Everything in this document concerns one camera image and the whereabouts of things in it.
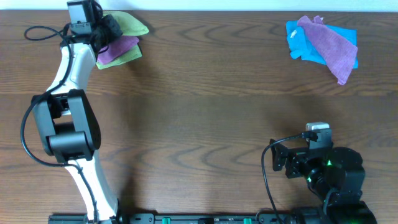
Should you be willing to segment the green microfiber cloth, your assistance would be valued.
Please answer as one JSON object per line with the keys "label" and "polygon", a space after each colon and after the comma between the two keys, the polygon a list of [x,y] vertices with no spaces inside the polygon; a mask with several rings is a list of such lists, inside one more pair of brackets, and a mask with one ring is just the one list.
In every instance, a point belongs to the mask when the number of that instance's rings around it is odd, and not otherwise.
{"label": "green microfiber cloth", "polygon": [[149,32],[149,29],[134,16],[123,11],[105,11],[104,16],[112,15],[118,22],[123,35],[141,36]]}

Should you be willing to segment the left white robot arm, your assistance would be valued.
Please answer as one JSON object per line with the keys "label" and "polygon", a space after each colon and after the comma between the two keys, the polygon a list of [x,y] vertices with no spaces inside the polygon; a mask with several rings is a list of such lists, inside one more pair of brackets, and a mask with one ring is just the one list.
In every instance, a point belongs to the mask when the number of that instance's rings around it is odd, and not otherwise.
{"label": "left white robot arm", "polygon": [[[62,40],[60,66],[49,88],[32,97],[21,123],[22,146],[36,162],[66,169],[85,203],[82,217],[53,215],[49,223],[126,223],[100,163],[100,126],[85,93],[99,54],[122,32],[114,17],[105,16],[96,1],[69,1],[67,6],[70,23],[61,31],[52,31]],[[55,162],[45,162],[28,149],[25,124],[30,114],[44,151]]]}

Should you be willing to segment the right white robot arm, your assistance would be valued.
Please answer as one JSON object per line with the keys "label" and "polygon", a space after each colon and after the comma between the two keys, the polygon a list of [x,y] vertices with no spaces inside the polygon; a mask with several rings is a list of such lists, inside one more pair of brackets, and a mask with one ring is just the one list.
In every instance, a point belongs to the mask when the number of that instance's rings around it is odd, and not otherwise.
{"label": "right white robot arm", "polygon": [[285,168],[289,179],[303,177],[307,188],[322,204],[300,207],[281,223],[376,223],[376,217],[361,200],[366,176],[360,153],[347,147],[334,147],[332,140],[308,139],[306,147],[289,149],[283,140],[270,140],[272,168]]}

